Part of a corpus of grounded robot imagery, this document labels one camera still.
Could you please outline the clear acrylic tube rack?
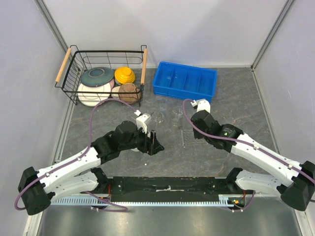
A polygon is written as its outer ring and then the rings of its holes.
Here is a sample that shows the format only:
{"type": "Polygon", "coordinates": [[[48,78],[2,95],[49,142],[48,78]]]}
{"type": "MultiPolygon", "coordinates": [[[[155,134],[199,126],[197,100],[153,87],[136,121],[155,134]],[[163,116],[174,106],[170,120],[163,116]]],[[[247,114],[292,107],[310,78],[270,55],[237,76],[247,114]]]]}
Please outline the clear acrylic tube rack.
{"type": "Polygon", "coordinates": [[[196,144],[194,133],[190,129],[181,130],[181,140],[182,140],[182,146],[184,147],[196,144]]]}

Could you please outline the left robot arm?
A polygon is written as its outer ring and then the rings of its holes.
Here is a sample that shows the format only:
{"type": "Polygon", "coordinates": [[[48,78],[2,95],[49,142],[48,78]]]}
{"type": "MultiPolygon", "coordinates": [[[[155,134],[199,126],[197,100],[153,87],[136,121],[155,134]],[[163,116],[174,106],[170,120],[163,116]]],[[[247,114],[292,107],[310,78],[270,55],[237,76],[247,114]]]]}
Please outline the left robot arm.
{"type": "Polygon", "coordinates": [[[15,208],[26,211],[28,215],[36,215],[52,201],[64,196],[85,191],[104,193],[108,181],[99,166],[117,158],[121,151],[130,149],[155,155],[163,151],[164,146],[157,140],[155,131],[124,121],[115,130],[60,163],[40,170],[26,168],[18,185],[15,208]]]}

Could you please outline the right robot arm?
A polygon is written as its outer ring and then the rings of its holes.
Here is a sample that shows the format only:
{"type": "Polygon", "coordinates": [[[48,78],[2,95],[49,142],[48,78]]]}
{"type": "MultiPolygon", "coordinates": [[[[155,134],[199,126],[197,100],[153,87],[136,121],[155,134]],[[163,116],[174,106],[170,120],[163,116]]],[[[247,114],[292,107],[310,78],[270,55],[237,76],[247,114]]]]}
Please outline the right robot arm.
{"type": "Polygon", "coordinates": [[[219,124],[212,115],[202,110],[190,119],[194,136],[204,139],[217,149],[240,156],[267,174],[254,174],[241,168],[230,172],[225,187],[230,193],[241,189],[272,194],[291,208],[305,211],[315,192],[315,165],[290,160],[253,140],[232,124],[219,124]]]}

